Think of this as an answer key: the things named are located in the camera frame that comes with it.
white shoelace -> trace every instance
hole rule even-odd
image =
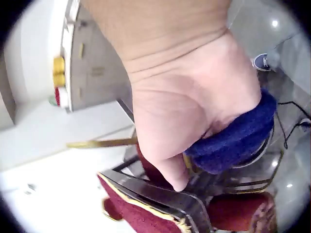
[[[264,65],[265,67],[268,67],[267,59],[266,59],[266,58],[263,58],[263,65]]]

hand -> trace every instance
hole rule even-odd
[[[260,101],[251,62],[226,29],[230,0],[85,0],[131,81],[138,142],[176,191],[181,153]]]

gray cabinet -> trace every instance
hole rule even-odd
[[[117,99],[132,109],[130,82],[116,51],[83,6],[77,22],[71,56],[72,110]]]

gray floor tile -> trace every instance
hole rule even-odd
[[[299,30],[286,10],[276,1],[244,1],[230,30],[250,58],[274,48]]]
[[[230,28],[235,17],[237,16],[239,10],[241,9],[245,0],[232,0],[229,10],[228,10],[228,18],[227,18],[227,27]]]

gray trousers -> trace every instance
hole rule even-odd
[[[310,41],[303,33],[290,36],[269,51],[267,63],[275,72],[283,72],[306,93],[311,94]]]

